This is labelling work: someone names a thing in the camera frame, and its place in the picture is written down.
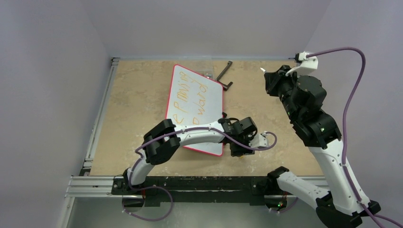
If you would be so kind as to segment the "pink framed whiteboard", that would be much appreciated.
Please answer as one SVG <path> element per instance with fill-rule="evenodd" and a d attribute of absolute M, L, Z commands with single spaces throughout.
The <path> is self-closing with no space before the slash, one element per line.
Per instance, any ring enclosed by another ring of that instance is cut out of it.
<path fill-rule="evenodd" d="M 223 117 L 223 87 L 181 65 L 174 65 L 166 119 L 175 125 L 195 127 Z"/>

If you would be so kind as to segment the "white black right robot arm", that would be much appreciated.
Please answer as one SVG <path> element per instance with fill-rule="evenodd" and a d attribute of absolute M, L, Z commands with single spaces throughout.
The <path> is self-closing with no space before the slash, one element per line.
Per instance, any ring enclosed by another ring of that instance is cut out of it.
<path fill-rule="evenodd" d="M 362 217 L 380 211 L 378 202 L 370 200 L 355 177 L 346 177 L 349 163 L 342 158 L 343 141 L 334 118 L 322 110 L 326 90 L 313 76 L 289 74 L 283 65 L 276 72 L 265 72 L 265 89 L 278 97 L 303 144 L 314 155 L 328 189 L 297 177 L 289 169 L 279 167 L 267 175 L 267 188 L 272 193 L 288 192 L 310 205 L 328 228 L 356 228 Z"/>

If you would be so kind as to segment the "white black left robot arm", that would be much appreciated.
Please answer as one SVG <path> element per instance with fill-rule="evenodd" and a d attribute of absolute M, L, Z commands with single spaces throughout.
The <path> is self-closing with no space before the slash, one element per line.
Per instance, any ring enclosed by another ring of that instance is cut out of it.
<path fill-rule="evenodd" d="M 249 145 L 257 135 L 258 128 L 251 117 L 220 118 L 201 125 L 175 125 L 171 119 L 157 124 L 144 136 L 135 153 L 139 159 L 124 171 L 123 188 L 129 194 L 137 194 L 146 176 L 154 166 L 169 161 L 181 147 L 201 144 L 229 144 L 232 156 L 252 154 Z"/>

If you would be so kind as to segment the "clear plastic screw box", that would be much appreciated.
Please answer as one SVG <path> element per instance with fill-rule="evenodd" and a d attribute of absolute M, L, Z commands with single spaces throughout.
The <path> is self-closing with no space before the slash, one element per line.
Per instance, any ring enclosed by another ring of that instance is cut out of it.
<path fill-rule="evenodd" d="M 208 79 L 214 79 L 213 64 L 210 59 L 180 59 L 178 64 Z"/>

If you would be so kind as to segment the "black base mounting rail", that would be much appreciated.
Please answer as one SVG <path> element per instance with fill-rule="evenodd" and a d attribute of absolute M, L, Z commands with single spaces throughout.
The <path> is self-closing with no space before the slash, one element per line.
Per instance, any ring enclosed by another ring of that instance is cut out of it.
<path fill-rule="evenodd" d="M 291 196 L 274 186 L 266 176 L 148 176 L 139 187 L 130 189 L 122 177 L 113 179 L 113 195 L 139 197 L 146 207 L 162 202 L 248 203 L 283 209 Z"/>

